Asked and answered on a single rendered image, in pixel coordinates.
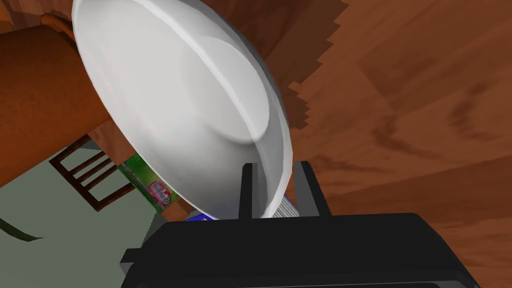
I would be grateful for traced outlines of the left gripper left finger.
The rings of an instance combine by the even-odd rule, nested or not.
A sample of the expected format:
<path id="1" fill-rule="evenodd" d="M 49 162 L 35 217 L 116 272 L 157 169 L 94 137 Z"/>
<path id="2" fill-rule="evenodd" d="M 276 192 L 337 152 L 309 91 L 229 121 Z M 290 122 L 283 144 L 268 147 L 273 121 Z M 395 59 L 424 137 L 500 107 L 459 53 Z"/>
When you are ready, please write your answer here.
<path id="1" fill-rule="evenodd" d="M 242 167 L 238 219 L 262 218 L 267 205 L 265 173 L 259 163 L 246 163 Z"/>

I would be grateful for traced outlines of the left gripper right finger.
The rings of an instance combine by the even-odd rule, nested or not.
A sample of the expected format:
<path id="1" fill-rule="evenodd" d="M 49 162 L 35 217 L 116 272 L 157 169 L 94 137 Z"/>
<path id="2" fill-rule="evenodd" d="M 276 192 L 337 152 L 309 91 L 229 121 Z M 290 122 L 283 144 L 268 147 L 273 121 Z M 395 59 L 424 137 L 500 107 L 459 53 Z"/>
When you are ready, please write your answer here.
<path id="1" fill-rule="evenodd" d="M 331 217 L 332 212 L 311 164 L 307 161 L 297 161 L 293 164 L 293 169 L 293 185 L 299 216 Z"/>

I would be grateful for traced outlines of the white plate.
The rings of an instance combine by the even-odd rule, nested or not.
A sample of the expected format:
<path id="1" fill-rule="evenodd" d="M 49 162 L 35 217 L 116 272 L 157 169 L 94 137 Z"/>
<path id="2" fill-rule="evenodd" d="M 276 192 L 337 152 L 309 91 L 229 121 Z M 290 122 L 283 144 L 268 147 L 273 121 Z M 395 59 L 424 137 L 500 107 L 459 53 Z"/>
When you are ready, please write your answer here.
<path id="1" fill-rule="evenodd" d="M 149 167 L 213 219 L 236 219 L 255 163 L 253 217 L 271 218 L 292 174 L 279 88 L 252 44 L 201 0 L 74 0 L 95 91 Z"/>

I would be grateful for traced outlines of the green book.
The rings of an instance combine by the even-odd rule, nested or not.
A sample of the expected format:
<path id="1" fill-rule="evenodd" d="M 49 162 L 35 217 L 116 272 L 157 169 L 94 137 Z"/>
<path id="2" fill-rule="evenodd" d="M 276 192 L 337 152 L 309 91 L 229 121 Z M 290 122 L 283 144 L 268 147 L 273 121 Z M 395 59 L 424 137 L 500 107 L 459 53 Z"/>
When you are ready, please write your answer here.
<path id="1" fill-rule="evenodd" d="M 158 213 L 162 213 L 179 198 L 179 195 L 159 178 L 138 154 L 117 165 L 117 169 L 141 192 Z"/>

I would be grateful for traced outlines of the brown wooden chair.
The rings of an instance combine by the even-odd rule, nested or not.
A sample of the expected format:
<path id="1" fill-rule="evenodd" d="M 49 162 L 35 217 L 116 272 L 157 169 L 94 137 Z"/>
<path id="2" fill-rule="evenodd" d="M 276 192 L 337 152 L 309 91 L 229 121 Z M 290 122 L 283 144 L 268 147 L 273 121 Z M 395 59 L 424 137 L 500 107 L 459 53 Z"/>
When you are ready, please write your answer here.
<path id="1" fill-rule="evenodd" d="M 113 172 L 118 170 L 114 162 L 109 157 L 107 157 L 102 162 L 98 163 L 90 170 L 77 177 L 78 173 L 91 166 L 106 155 L 103 150 L 90 157 L 83 163 L 79 164 L 78 166 L 72 168 L 71 170 L 68 170 L 63 166 L 62 161 L 64 159 L 69 157 L 73 152 L 76 152 L 78 149 L 82 148 L 82 146 L 84 146 L 90 140 L 91 138 L 85 134 L 77 141 L 73 142 L 71 145 L 62 150 L 60 153 L 58 153 L 57 156 L 51 158 L 49 163 L 95 211 L 99 212 L 116 200 L 124 197 L 129 192 L 135 190 L 136 187 L 131 182 L 128 182 L 101 200 L 96 199 L 91 194 L 92 188 L 109 177 Z"/>

